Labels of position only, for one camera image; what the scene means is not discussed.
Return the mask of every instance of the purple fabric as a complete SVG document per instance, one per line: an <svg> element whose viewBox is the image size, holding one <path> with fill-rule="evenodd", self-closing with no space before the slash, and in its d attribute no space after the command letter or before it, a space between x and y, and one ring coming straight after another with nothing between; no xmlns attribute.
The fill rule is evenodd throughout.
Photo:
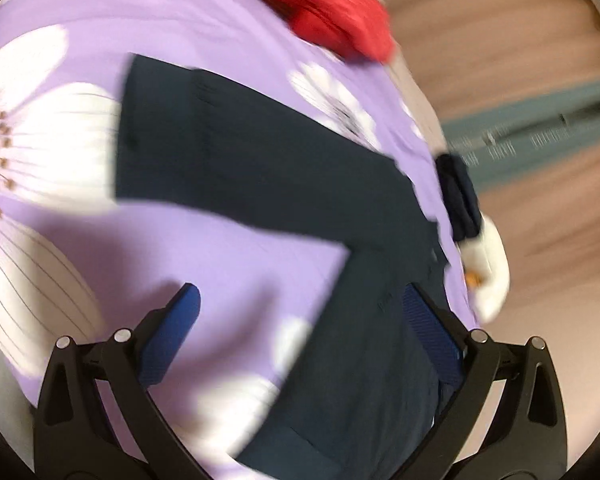
<svg viewBox="0 0 600 480"><path fill-rule="evenodd" d="M312 62L325 67L373 117L382 150L413 181L425 215L439 222L450 262L445 285L451 309L469 329L477 326L432 158L382 66L333 59L296 38L260 0L10 0L0 6L0 47L55 24L68 31L69 51L33 98L79 81L120 99L133 52L217 72L316 117L288 74ZM0 207L77 267L100 303L108 330L103 336L135 326L183 282L199 287L200 318L163 383L152 388L170 421L186 416L195 391L223 374L248 371L279 382L270 358L275 325L289 315L313 321L346 256L334 244L259 232L171 205L127 203L85 217L4 197ZM41 378L18 380L36 402Z"/></svg>

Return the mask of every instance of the black cloth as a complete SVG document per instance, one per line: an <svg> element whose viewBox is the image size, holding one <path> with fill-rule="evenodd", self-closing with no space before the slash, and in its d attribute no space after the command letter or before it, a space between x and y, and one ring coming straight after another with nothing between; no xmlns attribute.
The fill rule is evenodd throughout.
<svg viewBox="0 0 600 480"><path fill-rule="evenodd" d="M137 56L116 195L346 245L309 341L238 460L280 480L388 479L439 408L404 287L419 283L448 308L437 225L394 161L222 76Z"/></svg>
<svg viewBox="0 0 600 480"><path fill-rule="evenodd" d="M464 160L457 153L443 153L436 158L436 170L454 241L477 237L482 229L482 214Z"/></svg>

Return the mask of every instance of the blue gripper pad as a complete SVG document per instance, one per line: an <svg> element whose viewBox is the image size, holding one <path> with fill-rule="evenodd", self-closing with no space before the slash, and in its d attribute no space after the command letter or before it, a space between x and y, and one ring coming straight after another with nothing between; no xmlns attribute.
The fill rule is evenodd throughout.
<svg viewBox="0 0 600 480"><path fill-rule="evenodd" d="M139 355L138 381L145 388L162 381L189 330L198 319L199 290L187 283L164 311L160 325Z"/></svg>
<svg viewBox="0 0 600 480"><path fill-rule="evenodd" d="M457 390L464 380L462 352L413 285L404 289L402 310L440 381Z"/></svg>

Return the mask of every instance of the red cloth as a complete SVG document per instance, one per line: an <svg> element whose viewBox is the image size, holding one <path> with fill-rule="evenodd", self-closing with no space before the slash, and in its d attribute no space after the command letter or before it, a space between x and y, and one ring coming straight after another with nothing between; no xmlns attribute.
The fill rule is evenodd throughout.
<svg viewBox="0 0 600 480"><path fill-rule="evenodd" d="M389 15L378 0L264 0L303 40L345 59L387 62L394 49Z"/></svg>

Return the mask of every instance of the bedsheet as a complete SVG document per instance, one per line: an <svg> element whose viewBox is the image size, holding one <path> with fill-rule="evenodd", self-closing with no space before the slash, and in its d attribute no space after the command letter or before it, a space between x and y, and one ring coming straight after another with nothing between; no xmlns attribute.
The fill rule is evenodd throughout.
<svg viewBox="0 0 600 480"><path fill-rule="evenodd" d="M439 223L450 307L477 325L429 150L381 65L344 64L259 0L3 0L0 352L30 402L58 336L135 326L193 282L200 318L152 397L216 478L251 475L231 454L267 413L346 257L178 206L116 204L130 53L217 72L394 157Z"/></svg>

